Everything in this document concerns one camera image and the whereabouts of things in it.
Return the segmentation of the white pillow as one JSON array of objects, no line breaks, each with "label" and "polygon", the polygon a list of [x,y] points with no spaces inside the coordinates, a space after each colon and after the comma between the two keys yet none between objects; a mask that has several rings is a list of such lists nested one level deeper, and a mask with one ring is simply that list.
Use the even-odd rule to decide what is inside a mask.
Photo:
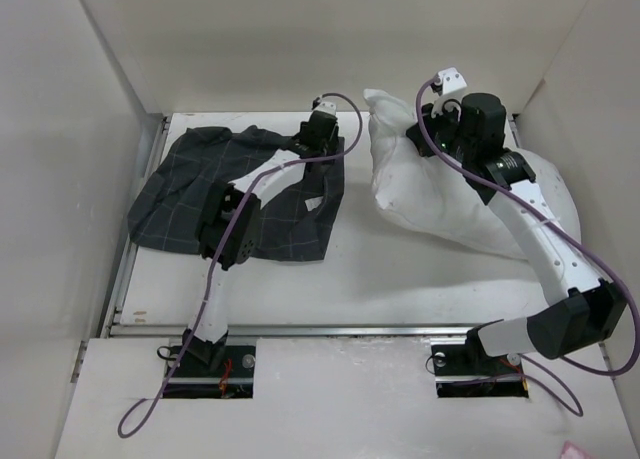
[{"label": "white pillow", "polygon": [[410,231],[523,260],[511,233],[464,177],[436,156],[420,156],[406,137],[417,123],[414,107],[379,89],[366,89],[363,97],[370,112],[371,191],[380,215]]}]

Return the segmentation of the dark grey checked pillowcase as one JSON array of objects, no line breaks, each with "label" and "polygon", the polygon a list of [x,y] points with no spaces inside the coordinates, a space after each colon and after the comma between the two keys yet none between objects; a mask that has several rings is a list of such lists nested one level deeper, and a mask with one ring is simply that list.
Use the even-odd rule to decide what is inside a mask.
[{"label": "dark grey checked pillowcase", "polygon": [[[288,137],[250,126],[187,129],[150,177],[145,194],[149,213],[140,229],[140,247],[170,253],[198,252],[196,227],[211,184],[255,170]],[[345,189],[344,162],[320,164],[303,181],[274,198],[260,214],[258,245],[252,255],[280,262],[324,259]]]}]

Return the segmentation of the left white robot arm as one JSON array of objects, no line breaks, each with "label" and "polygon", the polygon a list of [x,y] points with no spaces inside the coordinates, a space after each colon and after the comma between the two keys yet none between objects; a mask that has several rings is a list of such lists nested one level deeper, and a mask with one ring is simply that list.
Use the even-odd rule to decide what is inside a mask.
[{"label": "left white robot arm", "polygon": [[249,259],[258,245],[260,213],[287,188],[303,181],[312,168],[338,153],[336,105],[326,99],[288,143],[252,172],[230,182],[217,180],[209,189],[196,228],[199,254],[210,261],[204,297],[182,336],[184,356],[198,373],[217,373],[223,366],[228,336],[222,285],[229,269]]}]

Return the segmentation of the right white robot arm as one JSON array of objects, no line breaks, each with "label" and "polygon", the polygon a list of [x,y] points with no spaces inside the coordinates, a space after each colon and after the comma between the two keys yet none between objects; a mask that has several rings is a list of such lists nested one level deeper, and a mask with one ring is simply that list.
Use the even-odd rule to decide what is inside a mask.
[{"label": "right white robot arm", "polygon": [[505,146],[506,109],[488,93],[440,103],[416,100],[409,138],[426,156],[460,173],[500,220],[532,267],[547,306],[472,329],[466,366],[484,373],[500,356],[536,352],[547,359],[608,339],[630,305],[629,291],[598,258],[560,226],[525,156]]}]

